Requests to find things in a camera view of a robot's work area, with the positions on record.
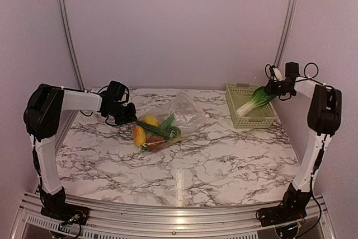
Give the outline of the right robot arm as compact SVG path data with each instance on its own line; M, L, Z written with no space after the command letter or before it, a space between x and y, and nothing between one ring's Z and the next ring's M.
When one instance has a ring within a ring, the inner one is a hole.
M301 93L310 98L307 124L310 129L302 164L293 182L288 186L282 202L275 207L262 208L257 218L263 227L282 224L305 217L305 208L313 199L315 180L332 137L341 125L342 92L319 82L315 77L300 74L299 64L288 62L282 74L274 65L264 91L282 97Z

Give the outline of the fake bok choy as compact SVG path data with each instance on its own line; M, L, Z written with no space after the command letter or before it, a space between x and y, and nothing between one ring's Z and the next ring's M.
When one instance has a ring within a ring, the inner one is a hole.
M252 110L259 109L269 104L275 98L275 95L266 94L264 92L264 86L261 86L253 92L249 101L236 109L236 114L238 117L245 117Z

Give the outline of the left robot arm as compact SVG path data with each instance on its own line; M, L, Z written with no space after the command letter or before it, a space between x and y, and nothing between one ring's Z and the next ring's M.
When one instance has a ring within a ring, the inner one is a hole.
M23 120L32 141L34 168L39 177L41 214L63 225L84 226L89 209L66 202L65 189L58 174L55 135L63 111L89 111L113 117L115 126L137 120L135 105L129 101L129 89L111 81L97 93L41 84L31 95Z

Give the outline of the clear zip top bag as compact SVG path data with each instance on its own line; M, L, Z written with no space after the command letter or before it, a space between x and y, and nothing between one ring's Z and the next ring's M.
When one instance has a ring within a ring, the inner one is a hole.
M184 92L179 92L173 100L144 113L137 121L143 121L145 115L154 115L158 119L159 124L162 124L169 116L174 116L175 119L172 125L177 130L177 135L171 139L164 138L167 141L164 149L182 141L209 121L209 116L204 110L199 108L194 99ZM132 134L135 126L137 126L136 122L133 125ZM151 136L157 135L147 130L145 130L145 133L147 140ZM138 150L140 152L149 152L146 149L146 143L138 147Z

